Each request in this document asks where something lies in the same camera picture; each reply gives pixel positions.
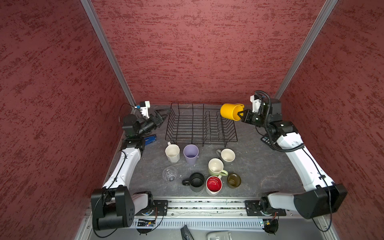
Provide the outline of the yellow mug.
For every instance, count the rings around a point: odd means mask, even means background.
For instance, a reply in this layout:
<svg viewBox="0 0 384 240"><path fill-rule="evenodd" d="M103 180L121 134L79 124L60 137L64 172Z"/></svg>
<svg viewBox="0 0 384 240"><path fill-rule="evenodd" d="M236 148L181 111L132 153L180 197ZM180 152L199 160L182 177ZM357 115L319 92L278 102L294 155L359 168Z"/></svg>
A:
<svg viewBox="0 0 384 240"><path fill-rule="evenodd" d="M242 112L245 108L243 104L223 104L220 109L220 114L223 118L240 121L243 114L238 115L239 112Z"/></svg>

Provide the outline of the grey white mug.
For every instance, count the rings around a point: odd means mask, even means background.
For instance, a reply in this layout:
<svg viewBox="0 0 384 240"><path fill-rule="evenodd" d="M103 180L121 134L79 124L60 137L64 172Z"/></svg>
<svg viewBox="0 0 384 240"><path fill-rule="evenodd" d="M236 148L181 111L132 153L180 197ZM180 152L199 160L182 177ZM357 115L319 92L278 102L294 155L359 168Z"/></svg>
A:
<svg viewBox="0 0 384 240"><path fill-rule="evenodd" d="M216 150L216 153L219 159L227 163L233 162L236 158L235 152L231 149Z"/></svg>

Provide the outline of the pale green mug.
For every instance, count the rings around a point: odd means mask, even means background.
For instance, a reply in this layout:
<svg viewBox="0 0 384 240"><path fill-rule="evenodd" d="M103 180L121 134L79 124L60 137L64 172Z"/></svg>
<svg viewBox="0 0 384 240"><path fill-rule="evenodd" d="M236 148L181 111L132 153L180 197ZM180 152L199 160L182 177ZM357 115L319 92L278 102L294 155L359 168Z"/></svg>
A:
<svg viewBox="0 0 384 240"><path fill-rule="evenodd" d="M220 159L211 159L208 163L209 173L211 176L228 176L228 172L224 170L224 164Z"/></svg>

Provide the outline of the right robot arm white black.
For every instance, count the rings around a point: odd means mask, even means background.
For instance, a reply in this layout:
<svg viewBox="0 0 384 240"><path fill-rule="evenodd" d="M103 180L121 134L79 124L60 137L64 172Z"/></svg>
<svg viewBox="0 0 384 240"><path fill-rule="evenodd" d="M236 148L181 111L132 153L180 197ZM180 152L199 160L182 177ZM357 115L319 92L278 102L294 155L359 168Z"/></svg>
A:
<svg viewBox="0 0 384 240"><path fill-rule="evenodd" d="M308 148L304 145L296 126L284 121L281 102L277 99L253 95L250 97L251 110L238 113L243 123L264 128L262 141L271 149L285 153L296 169L304 193L270 193L260 200L260 211L271 215L277 210L298 212L304 219L331 215L337 212L348 191L320 167Z"/></svg>

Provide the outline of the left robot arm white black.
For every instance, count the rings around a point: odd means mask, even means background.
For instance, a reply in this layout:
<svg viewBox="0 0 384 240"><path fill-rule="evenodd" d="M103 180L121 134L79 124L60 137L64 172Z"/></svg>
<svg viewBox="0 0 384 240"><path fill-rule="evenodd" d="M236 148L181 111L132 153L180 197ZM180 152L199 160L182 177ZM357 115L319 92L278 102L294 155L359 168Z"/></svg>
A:
<svg viewBox="0 0 384 240"><path fill-rule="evenodd" d="M119 162L103 187L94 190L91 196L92 225L95 231L128 228L137 213L154 210L152 193L144 191L132 195L129 185L143 155L145 137L159 128L169 113L169 109L160 109L148 117L138 118L129 114L123 118L125 139L120 149Z"/></svg>

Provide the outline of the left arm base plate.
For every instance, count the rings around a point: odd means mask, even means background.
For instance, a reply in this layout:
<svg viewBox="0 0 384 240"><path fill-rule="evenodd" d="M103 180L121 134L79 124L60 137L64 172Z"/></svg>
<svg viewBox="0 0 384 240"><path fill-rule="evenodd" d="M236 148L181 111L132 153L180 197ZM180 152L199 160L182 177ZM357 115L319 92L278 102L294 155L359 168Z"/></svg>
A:
<svg viewBox="0 0 384 240"><path fill-rule="evenodd" d="M168 200L153 200L146 208L140 210L135 216L138 217L156 217L166 216L168 211Z"/></svg>

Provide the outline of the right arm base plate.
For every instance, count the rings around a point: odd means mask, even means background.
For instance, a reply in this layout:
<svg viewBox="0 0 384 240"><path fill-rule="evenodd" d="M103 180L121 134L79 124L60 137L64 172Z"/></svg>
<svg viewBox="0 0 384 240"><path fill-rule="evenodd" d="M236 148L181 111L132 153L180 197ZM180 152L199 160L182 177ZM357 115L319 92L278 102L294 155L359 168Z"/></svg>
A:
<svg viewBox="0 0 384 240"><path fill-rule="evenodd" d="M287 215L283 209L271 209L263 212L259 200L246 200L245 210L248 217L285 217Z"/></svg>

